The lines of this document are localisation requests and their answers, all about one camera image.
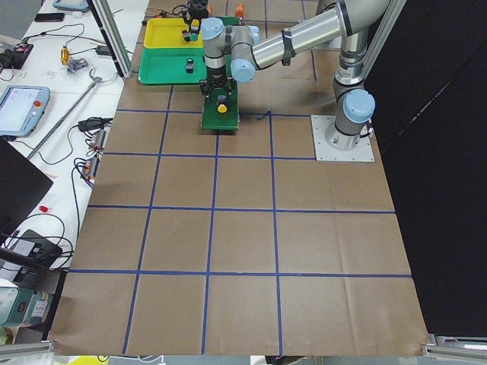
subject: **black strap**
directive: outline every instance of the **black strap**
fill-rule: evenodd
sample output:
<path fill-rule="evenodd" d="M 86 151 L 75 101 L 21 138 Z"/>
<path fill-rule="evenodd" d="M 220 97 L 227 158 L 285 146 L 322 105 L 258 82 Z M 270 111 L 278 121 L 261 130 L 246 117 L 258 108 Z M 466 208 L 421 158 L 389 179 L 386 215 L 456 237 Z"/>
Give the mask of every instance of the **black strap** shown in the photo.
<path fill-rule="evenodd" d="M 232 31 L 232 26 L 227 26 L 225 28 L 225 45 L 223 48 L 225 55 L 231 54 L 231 31 Z"/>
<path fill-rule="evenodd" d="M 284 44 L 284 55 L 282 55 L 282 65 L 289 66 L 291 64 L 291 58 L 296 56 L 296 52 L 292 46 L 291 31 L 283 29 L 281 30 L 282 43 Z"/>

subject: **yellow tray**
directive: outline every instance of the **yellow tray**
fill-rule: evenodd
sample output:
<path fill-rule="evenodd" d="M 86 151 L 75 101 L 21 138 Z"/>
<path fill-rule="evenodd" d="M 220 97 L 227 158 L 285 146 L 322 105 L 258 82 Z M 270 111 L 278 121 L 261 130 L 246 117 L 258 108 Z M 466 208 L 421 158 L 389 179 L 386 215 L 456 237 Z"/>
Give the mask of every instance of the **yellow tray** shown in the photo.
<path fill-rule="evenodd" d="M 187 30 L 188 26 L 180 17 L 176 18 L 154 18 L 147 22 L 145 30 L 145 48 L 202 48 L 203 40 L 198 35 L 195 42 L 186 42 L 181 33 Z"/>

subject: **robotic arm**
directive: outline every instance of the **robotic arm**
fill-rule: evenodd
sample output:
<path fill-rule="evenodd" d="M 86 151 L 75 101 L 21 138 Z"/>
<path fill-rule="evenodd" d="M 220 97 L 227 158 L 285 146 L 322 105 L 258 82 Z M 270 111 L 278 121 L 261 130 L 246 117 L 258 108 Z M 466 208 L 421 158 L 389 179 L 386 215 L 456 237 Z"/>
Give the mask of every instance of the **robotic arm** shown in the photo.
<path fill-rule="evenodd" d="M 327 137 L 336 149 L 352 149 L 375 108 L 374 98 L 363 90 L 368 28 L 388 5 L 389 0 L 337 0 L 332 8 L 327 6 L 321 14 L 261 43 L 258 43 L 258 32 L 252 27 L 224 27 L 219 19 L 210 17 L 202 22 L 208 74 L 202 93 L 208 96 L 216 87 L 232 85 L 225 74 L 225 54 L 231 54 L 233 79 L 250 82 L 256 71 L 279 61 L 284 66 L 290 65 L 299 52 L 341 35 L 339 67 L 333 77 L 339 115 L 335 130 Z"/>

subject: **tablet screen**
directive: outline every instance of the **tablet screen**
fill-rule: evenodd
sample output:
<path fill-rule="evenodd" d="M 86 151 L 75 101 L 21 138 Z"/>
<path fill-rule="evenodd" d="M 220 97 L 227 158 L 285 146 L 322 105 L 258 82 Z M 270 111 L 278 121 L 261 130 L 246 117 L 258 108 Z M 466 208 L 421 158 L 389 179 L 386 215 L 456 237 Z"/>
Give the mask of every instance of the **tablet screen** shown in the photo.
<path fill-rule="evenodd" d="M 40 89 L 10 89 L 0 105 L 0 130 L 19 131 L 32 109 L 33 102 L 39 96 Z"/>

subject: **white mounting plate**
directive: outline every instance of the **white mounting plate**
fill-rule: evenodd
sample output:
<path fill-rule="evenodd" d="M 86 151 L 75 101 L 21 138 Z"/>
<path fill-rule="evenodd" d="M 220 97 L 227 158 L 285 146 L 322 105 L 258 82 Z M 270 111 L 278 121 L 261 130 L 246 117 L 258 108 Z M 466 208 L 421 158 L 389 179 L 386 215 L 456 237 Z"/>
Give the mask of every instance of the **white mounting plate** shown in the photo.
<path fill-rule="evenodd" d="M 370 138 L 360 138 L 358 144 L 351 151 L 338 151 L 325 140 L 325 131 L 328 125 L 335 122 L 336 116 L 311 116 L 313 126 L 314 151 L 317 161 L 348 161 L 348 162 L 375 162 Z"/>

